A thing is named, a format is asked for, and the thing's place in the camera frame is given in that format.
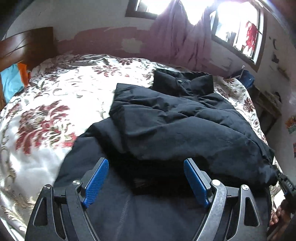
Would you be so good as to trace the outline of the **person's right hand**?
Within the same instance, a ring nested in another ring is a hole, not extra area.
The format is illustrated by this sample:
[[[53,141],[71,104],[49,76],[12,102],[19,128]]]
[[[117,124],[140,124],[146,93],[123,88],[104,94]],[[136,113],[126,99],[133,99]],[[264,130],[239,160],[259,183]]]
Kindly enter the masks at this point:
[[[288,225],[291,220],[291,211],[288,201],[285,199],[281,202],[281,205],[277,208],[276,212],[272,215],[269,222],[269,226],[277,224],[282,221],[284,225]]]

